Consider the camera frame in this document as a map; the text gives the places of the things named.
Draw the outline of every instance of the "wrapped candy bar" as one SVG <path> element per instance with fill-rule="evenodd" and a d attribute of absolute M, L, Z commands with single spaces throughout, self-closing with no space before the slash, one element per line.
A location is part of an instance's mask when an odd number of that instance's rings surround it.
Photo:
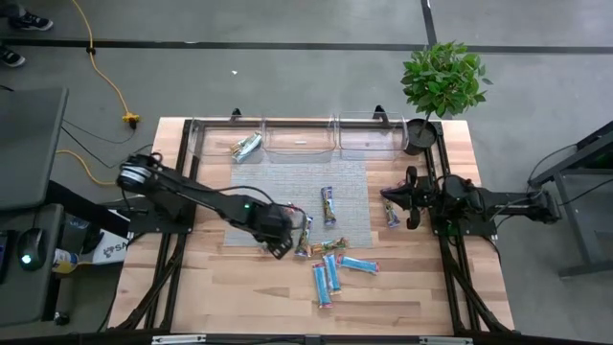
<path fill-rule="evenodd" d="M 328 288 L 326 287 L 326 267 L 324 263 L 314 264 L 313 272 L 315 273 L 319 308 L 332 308 L 332 300 L 329 298 Z"/>
<path fill-rule="evenodd" d="M 326 254 L 334 249 L 345 249 L 349 246 L 349 241 L 345 238 L 337 240 L 323 241 L 321 243 L 314 244 L 310 247 L 311 254 Z"/>
<path fill-rule="evenodd" d="M 341 283 L 338 280 L 338 271 L 336 270 L 334 254 L 324 255 L 324 264 L 326 264 L 326 272 L 328 273 L 329 294 L 341 293 Z"/>
<path fill-rule="evenodd" d="M 253 133 L 248 138 L 244 138 L 230 147 L 232 152 L 232 158 L 237 163 L 242 163 L 255 149 L 261 144 L 261 134 L 259 132 Z"/>
<path fill-rule="evenodd" d="M 336 257 L 336 263 L 341 267 L 358 269 L 373 274 L 376 274 L 379 271 L 378 263 L 357 260 L 354 258 L 346 257 L 344 255 L 339 255 L 338 257 Z"/>
<path fill-rule="evenodd" d="M 303 233 L 300 234 L 300 239 L 298 240 L 298 245 L 296 245 L 296 251 L 294 252 L 297 256 L 308 258 L 311 255 L 310 245 L 308 245 L 308 238 L 310 236 L 310 231 L 313 227 L 313 217 L 306 217 L 306 227 L 303 230 Z"/>
<path fill-rule="evenodd" d="M 398 219 L 398 215 L 396 214 L 396 210 L 394 209 L 392 202 L 388 199 L 383 199 L 383 204 L 385 205 L 385 218 L 387 219 L 387 226 L 397 227 L 400 224 L 400 219 Z"/>
<path fill-rule="evenodd" d="M 334 214 L 334 201 L 332 200 L 332 187 L 322 188 L 322 199 L 324 200 L 324 224 L 332 226 L 336 223 Z"/>

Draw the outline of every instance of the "black metal frame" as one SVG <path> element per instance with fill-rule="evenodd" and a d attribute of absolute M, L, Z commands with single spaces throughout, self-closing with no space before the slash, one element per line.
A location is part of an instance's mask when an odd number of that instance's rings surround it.
<path fill-rule="evenodd" d="M 561 204 L 577 239 L 583 264 L 560 270 L 558 275 L 561 278 L 613 270 L 613 261 L 607 258 L 600 246 L 597 237 L 598 229 L 580 226 L 579 218 L 583 215 L 579 213 L 577 206 L 570 201 L 571 198 L 565 184 L 567 175 L 608 174 L 613 176 L 613 170 L 611 169 L 591 167 L 599 157 L 613 154 L 611 153 L 613 152 L 613 121 L 578 141 L 576 146 L 577 152 L 573 155 L 561 160 L 550 169 L 528 181 L 534 188 L 541 188 L 543 184 L 550 181 L 556 183 L 562 201 Z"/>
<path fill-rule="evenodd" d="M 343 127 L 352 128 L 377 128 L 381 126 L 388 126 L 389 122 L 386 122 L 386 114 L 382 110 L 382 107 L 378 106 L 378 110 L 375 111 L 375 121 L 344 121 Z M 184 170 L 184 162 L 187 156 L 188 141 L 191 132 L 192 124 L 195 123 L 200 126 L 200 130 L 197 132 L 196 138 L 196 152 L 192 159 L 192 165 L 190 168 L 190 178 L 197 178 L 197 170 L 200 163 L 200 154 L 197 150 L 202 147 L 204 140 L 204 132 L 206 127 L 257 127 L 260 125 L 259 121 L 250 121 L 248 119 L 238 120 L 240 117 L 239 111 L 234 114 L 233 121 L 220 121 L 216 120 L 186 120 L 183 126 L 183 133 L 181 138 L 181 146 L 179 148 L 179 154 L 177 159 L 177 170 Z M 272 120 L 275 122 L 275 127 L 326 127 L 327 122 L 317 121 L 283 121 Z M 446 147 L 443 138 L 443 128 L 440 123 L 433 123 L 439 132 L 437 138 L 437 147 L 439 155 L 441 157 L 443 175 L 449 175 L 449 162 L 447 159 Z M 434 157 L 431 149 L 428 149 L 425 153 L 426 167 L 428 170 L 428 177 L 434 185 L 436 185 L 437 173 L 434 165 Z M 195 206 L 193 207 L 192 218 L 195 215 Z M 478 293 L 472 288 L 470 282 L 470 274 L 468 269 L 468 260 L 465 252 L 465 243 L 462 235 L 455 235 L 456 246 L 458 249 L 459 262 L 453 258 L 447 235 L 444 229 L 439 228 L 440 223 L 432 220 L 433 231 L 435 235 L 439 236 L 439 245 L 441 248 L 441 254 L 443 258 L 443 274 L 445 278 L 445 284 L 447 289 L 447 297 L 449 302 L 449 312 L 451 316 L 453 332 L 452 336 L 446 336 L 447 341 L 451 337 L 456 338 L 470 338 L 473 344 L 507 344 L 507 345 L 519 345 L 519 344 L 551 344 L 551 345 L 566 345 L 566 344 L 595 344 L 581 341 L 570 341 L 562 339 L 553 339 L 545 337 L 535 337 L 521 335 L 519 333 L 513 333 L 502 324 L 500 324 L 494 315 L 488 310 L 487 306 L 481 300 Z M 105 333 L 88 333 L 88 334 L 68 334 L 59 336 L 44 336 L 38 338 L 29 338 L 21 340 L 9 340 L 10 344 L 55 344 L 61 341 L 63 344 L 100 344 L 100 343 L 113 343 L 113 344 L 150 344 L 151 340 L 156 335 L 168 335 L 170 334 L 170 327 L 172 324 L 172 318 L 174 313 L 174 306 L 176 301 L 177 288 L 181 272 L 181 264 L 183 261 L 183 252 L 185 250 L 185 244 L 187 241 L 187 235 L 181 234 L 178 237 L 177 245 L 174 251 L 166 263 L 167 251 L 170 243 L 170 234 L 163 235 L 162 242 L 160 244 L 160 252 L 158 253 L 158 260 L 156 264 L 156 278 L 153 280 L 151 289 L 147 292 L 139 306 L 132 312 L 125 322 L 114 329 L 110 329 Z M 168 299 L 165 305 L 164 318 L 158 328 L 154 327 L 155 319 L 154 314 L 157 311 L 157 299 L 159 291 L 162 289 L 164 283 L 170 278 L 170 289 Z M 460 318 L 460 307 L 458 304 L 458 298 L 455 289 L 455 282 L 461 286 L 464 290 L 467 300 L 468 314 L 470 319 L 470 327 L 466 328 Z M 146 319 L 145 328 L 143 330 L 135 330 L 140 320 L 148 314 Z M 488 326 L 490 332 L 480 331 L 479 317 L 481 317 L 486 326 Z M 226 343 L 239 344 L 241 341 L 260 341 L 275 340 L 278 339 L 292 339 L 294 341 L 301 341 L 305 345 L 323 345 L 326 343 L 427 343 L 428 336 L 417 335 L 307 335 L 307 334 L 239 334 L 239 333 L 212 333 L 205 334 L 206 341 L 208 343 Z"/>

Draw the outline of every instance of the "clear plastic bin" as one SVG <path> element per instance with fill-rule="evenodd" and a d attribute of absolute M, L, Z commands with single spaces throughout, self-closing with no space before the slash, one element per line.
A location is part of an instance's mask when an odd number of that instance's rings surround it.
<path fill-rule="evenodd" d="M 264 120 L 261 116 L 193 118 L 188 151 L 202 164 L 258 164 L 263 160 Z M 233 157 L 232 146 L 258 132 L 261 142 L 244 158 Z"/>
<path fill-rule="evenodd" d="M 264 150 L 271 163 L 327 163 L 336 149 L 336 118 L 313 119 L 312 126 L 293 126 L 291 121 L 267 118 Z"/>
<path fill-rule="evenodd" d="M 388 122 L 374 115 L 387 115 Z M 408 142 L 404 117 L 397 112 L 344 111 L 338 123 L 343 159 L 395 160 Z"/>

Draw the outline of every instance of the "black plant pot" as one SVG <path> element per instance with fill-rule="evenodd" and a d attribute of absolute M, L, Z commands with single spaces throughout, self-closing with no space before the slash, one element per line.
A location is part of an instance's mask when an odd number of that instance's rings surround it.
<path fill-rule="evenodd" d="M 413 119 L 406 123 L 409 135 L 409 144 L 406 146 L 406 149 L 404 149 L 406 154 L 421 154 L 437 141 L 437 130 L 430 122 L 425 124 L 423 132 L 420 135 L 424 121 L 423 119 Z"/>

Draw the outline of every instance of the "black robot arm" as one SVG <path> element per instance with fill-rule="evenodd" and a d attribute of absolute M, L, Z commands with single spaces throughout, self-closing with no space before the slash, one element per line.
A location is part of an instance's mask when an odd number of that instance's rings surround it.
<path fill-rule="evenodd" d="M 407 227 L 420 224 L 419 208 L 428 208 L 436 219 L 460 222 L 489 223 L 496 216 L 525 216 L 544 223 L 556 222 L 559 210 L 546 191 L 530 193 L 497 193 L 476 187 L 469 179 L 458 175 L 441 177 L 441 187 L 433 185 L 428 177 L 417 177 L 417 169 L 409 167 L 406 182 L 381 191 L 383 197 L 403 210 L 410 210 Z"/>
<path fill-rule="evenodd" d="M 183 221 L 187 199 L 215 211 L 230 225 L 251 233 L 256 241 L 266 242 L 277 259 L 291 249 L 293 225 L 283 205 L 249 195 L 225 195 L 165 167 L 160 158 L 155 153 L 130 156 L 121 166 L 117 185 L 146 197 L 168 220 Z"/>

